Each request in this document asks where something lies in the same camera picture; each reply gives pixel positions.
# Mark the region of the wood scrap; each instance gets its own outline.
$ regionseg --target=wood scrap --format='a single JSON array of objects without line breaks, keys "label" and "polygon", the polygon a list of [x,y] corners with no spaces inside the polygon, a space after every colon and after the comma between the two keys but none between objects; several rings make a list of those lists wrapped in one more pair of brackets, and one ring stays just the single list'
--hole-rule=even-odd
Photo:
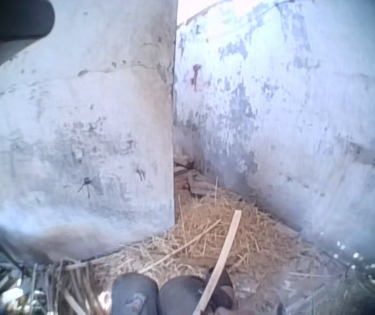
[{"label": "wood scrap", "polygon": [[190,192],[192,194],[197,196],[215,195],[215,185],[202,180],[198,180],[197,176],[193,176],[193,172],[188,172],[187,180],[190,187]]},{"label": "wood scrap", "polygon": [[189,170],[187,168],[183,167],[183,166],[174,167],[174,176],[175,177],[186,174],[187,172],[189,172]]},{"label": "wood scrap", "polygon": [[218,261],[213,269],[212,275],[208,281],[208,284],[205,287],[205,290],[200,297],[199,303],[196,307],[196,310],[193,312],[193,315],[201,315],[205,311],[209,300],[213,292],[215,291],[219,277],[222,274],[222,271],[225,267],[225,263],[228,259],[229,252],[231,250],[232,243],[234,242],[235,235],[237,233],[238,225],[240,224],[241,219],[241,210],[236,210],[232,216],[231,225],[229,227],[227,237],[225,238],[224,245],[222,247],[221,253],[219,255]]},{"label": "wood scrap", "polygon": [[192,169],[193,159],[190,159],[188,156],[174,156],[174,164]]},{"label": "wood scrap", "polygon": [[75,301],[74,297],[70,295],[67,289],[63,290],[63,297],[66,300],[66,302],[69,303],[70,307],[72,307],[72,309],[75,311],[77,315],[86,315],[82,307],[80,307],[80,305]]}]

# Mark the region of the peeling paint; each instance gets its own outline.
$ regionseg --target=peeling paint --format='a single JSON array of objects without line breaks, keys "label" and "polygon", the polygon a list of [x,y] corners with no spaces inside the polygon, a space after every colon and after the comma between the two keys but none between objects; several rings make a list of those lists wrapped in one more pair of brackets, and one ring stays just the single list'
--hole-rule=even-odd
[{"label": "peeling paint", "polygon": [[304,16],[298,12],[292,15],[291,34],[299,44],[301,50],[311,52],[310,42],[308,40],[307,26],[305,25]]},{"label": "peeling paint", "polygon": [[245,42],[240,39],[236,43],[229,43],[224,48],[219,49],[219,57],[221,60],[224,59],[224,57],[229,56],[230,54],[240,54],[243,59],[247,59],[248,52]]}]

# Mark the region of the hay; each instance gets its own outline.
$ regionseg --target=hay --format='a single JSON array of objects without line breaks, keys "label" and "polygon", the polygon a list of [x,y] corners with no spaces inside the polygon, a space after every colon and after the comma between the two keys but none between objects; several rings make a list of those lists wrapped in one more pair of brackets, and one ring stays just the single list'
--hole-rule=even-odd
[{"label": "hay", "polygon": [[[144,272],[159,286],[182,274],[204,276],[219,256],[235,209],[242,211],[242,218],[227,267],[237,292],[250,294],[272,287],[273,276],[304,247],[297,238],[276,228],[277,221],[268,214],[230,198],[224,191],[216,198],[202,199],[192,198],[186,192],[181,191],[176,198],[178,220],[171,230],[163,236],[125,246],[93,264],[93,276],[99,287],[110,291],[114,279],[125,272]],[[273,300],[270,305],[276,303],[276,297],[268,297],[268,292],[262,298],[266,304],[268,299]]]}]

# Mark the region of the wooden plank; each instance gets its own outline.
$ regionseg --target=wooden plank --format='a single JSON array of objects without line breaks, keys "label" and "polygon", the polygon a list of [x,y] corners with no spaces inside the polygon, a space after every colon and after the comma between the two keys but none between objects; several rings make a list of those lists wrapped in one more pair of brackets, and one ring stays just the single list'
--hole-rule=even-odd
[{"label": "wooden plank", "polygon": [[188,169],[183,167],[183,166],[176,166],[174,167],[174,176],[177,177],[177,176],[180,176],[182,174],[185,174],[188,172]]},{"label": "wooden plank", "polygon": [[222,271],[225,267],[225,262],[228,259],[232,243],[234,242],[235,234],[237,233],[238,225],[240,224],[240,219],[241,211],[236,210],[234,212],[234,215],[232,216],[231,225],[229,227],[227,237],[225,238],[221,253],[219,254],[218,261],[216,262],[211,278],[209,279],[208,284],[206,285],[206,288],[202,296],[200,297],[199,303],[196,307],[196,310],[193,312],[193,315],[201,315],[201,313],[207,307],[213,292],[215,291],[219,277],[221,277]]},{"label": "wooden plank", "polygon": [[193,162],[188,156],[174,156],[175,164],[188,167]]}]

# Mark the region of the concrete wall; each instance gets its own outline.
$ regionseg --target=concrete wall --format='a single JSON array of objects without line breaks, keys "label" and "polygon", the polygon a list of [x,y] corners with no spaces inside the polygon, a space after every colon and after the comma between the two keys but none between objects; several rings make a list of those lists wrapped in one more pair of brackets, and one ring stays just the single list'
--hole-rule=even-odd
[{"label": "concrete wall", "polygon": [[177,2],[52,2],[51,34],[0,68],[0,237],[21,259],[87,258],[174,223]]},{"label": "concrete wall", "polygon": [[219,1],[183,18],[175,64],[178,150],[375,261],[374,0]]}]

